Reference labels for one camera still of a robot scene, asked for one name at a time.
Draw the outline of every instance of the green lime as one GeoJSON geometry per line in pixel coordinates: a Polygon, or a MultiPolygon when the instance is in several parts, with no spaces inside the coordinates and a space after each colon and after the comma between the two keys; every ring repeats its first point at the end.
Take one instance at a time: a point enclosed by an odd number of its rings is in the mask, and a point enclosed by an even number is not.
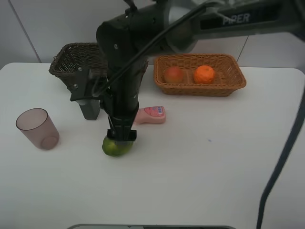
{"type": "Polygon", "coordinates": [[[116,142],[105,137],[102,149],[108,156],[122,156],[128,153],[132,146],[133,142],[116,142]]]}

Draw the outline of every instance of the wicker basket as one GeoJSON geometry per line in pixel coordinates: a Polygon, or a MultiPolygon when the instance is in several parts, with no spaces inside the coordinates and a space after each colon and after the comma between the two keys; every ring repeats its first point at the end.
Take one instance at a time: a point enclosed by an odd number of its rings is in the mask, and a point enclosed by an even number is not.
{"type": "MultiPolygon", "coordinates": [[[[148,62],[143,68],[146,71],[148,62]]],[[[108,62],[102,58],[97,43],[71,43],[65,45],[54,57],[49,72],[60,78],[67,88],[72,91],[75,84],[77,69],[90,68],[93,77],[106,77],[108,62]]]]}
{"type": "Polygon", "coordinates": [[[229,96],[246,86],[246,80],[236,60],[226,54],[181,54],[167,55],[154,62],[154,81],[165,94],[229,96]],[[195,84],[194,71],[201,65],[209,65],[216,71],[212,84],[195,84]],[[163,72],[172,66],[179,66],[185,73],[183,83],[166,83],[163,72]]]}

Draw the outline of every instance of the plastic cup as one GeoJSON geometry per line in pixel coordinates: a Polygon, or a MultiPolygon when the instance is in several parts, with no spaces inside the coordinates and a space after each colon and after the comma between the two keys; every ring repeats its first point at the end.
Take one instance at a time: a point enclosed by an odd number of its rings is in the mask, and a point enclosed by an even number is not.
{"type": "Polygon", "coordinates": [[[53,149],[59,141],[59,133],[48,112],[41,108],[23,112],[16,120],[16,127],[38,149],[53,149]]]}

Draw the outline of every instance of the orange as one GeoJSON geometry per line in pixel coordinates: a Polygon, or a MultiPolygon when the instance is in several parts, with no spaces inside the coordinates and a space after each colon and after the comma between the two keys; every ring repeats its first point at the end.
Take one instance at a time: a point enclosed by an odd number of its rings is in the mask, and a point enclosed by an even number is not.
{"type": "Polygon", "coordinates": [[[167,83],[181,83],[184,73],[181,68],[175,66],[164,71],[164,79],[167,83]]]}
{"type": "Polygon", "coordinates": [[[195,83],[208,84],[213,83],[216,72],[215,70],[208,65],[202,65],[196,69],[194,73],[195,83]]]}

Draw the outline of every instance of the pink lotion bottle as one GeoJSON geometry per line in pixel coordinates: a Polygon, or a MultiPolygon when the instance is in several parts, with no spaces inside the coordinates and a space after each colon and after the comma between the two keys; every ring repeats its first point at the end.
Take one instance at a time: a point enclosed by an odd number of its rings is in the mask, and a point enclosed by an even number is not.
{"type": "Polygon", "coordinates": [[[153,123],[161,124],[166,120],[165,109],[163,106],[153,106],[139,109],[134,120],[135,124],[153,123]]]}

